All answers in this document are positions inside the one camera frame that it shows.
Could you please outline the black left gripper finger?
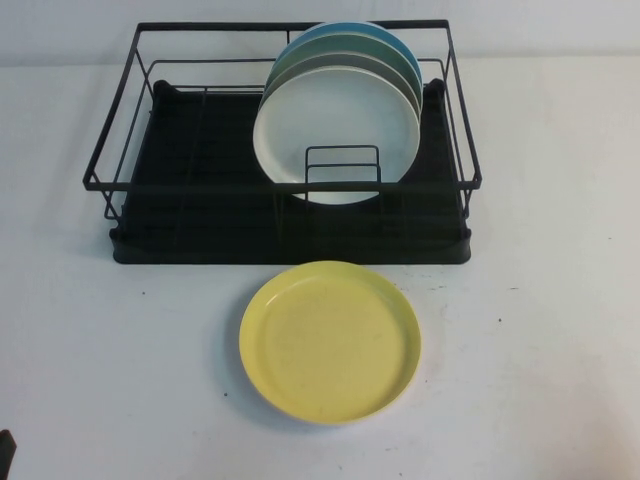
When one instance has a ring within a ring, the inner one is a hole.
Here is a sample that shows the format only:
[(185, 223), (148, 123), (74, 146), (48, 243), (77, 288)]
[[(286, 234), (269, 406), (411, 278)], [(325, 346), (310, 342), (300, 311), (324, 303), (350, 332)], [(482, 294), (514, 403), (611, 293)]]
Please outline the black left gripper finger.
[(7, 480), (16, 452), (16, 442), (7, 429), (0, 432), (0, 480)]

